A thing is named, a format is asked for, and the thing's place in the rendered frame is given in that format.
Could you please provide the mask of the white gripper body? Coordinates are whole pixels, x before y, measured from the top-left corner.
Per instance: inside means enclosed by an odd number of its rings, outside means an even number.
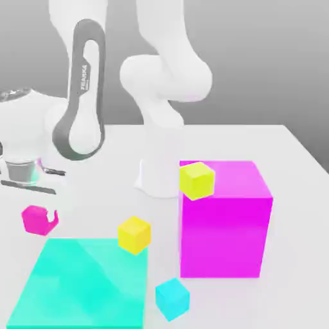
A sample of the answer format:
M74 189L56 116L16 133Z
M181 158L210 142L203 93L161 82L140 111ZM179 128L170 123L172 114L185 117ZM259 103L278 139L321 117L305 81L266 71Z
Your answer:
M43 179L27 185L1 179L1 206L62 207L67 202L67 184L62 179Z

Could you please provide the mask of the small pink cube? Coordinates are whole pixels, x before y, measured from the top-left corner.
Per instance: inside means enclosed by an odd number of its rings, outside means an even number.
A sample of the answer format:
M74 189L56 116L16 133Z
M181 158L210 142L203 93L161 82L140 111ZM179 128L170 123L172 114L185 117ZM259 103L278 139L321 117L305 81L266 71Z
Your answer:
M48 220L48 210L40 206L30 205L22 213L26 232L46 236L58 224L58 213L54 211L54 219Z

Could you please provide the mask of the small cyan cube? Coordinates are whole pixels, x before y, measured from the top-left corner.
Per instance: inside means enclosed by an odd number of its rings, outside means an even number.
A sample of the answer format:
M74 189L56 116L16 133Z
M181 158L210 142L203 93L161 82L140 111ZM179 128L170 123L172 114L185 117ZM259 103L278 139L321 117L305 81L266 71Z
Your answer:
M167 321L172 321L190 309L190 292L172 278L156 287L156 305Z

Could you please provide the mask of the small lime yellow cube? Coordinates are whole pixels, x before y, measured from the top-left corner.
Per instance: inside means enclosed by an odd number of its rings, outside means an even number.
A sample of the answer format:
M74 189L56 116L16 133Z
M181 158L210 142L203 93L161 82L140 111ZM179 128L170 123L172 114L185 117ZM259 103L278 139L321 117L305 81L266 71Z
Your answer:
M203 162L184 165L179 169L179 188L190 200L213 195L215 171Z

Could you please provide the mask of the large turquoise box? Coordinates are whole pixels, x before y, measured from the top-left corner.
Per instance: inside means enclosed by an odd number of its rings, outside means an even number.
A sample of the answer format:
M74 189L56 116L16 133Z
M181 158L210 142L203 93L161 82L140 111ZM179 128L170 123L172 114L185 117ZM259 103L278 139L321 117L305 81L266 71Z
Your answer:
M148 251L115 238L50 238L6 329L143 329Z

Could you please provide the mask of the large magenta box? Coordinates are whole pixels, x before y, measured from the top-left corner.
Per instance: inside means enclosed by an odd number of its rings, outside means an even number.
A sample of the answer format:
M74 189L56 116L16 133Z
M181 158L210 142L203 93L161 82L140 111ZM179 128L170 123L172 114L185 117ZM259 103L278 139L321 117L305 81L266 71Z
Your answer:
M182 278L257 278L273 196L252 161L206 161L215 171L214 194L179 194Z

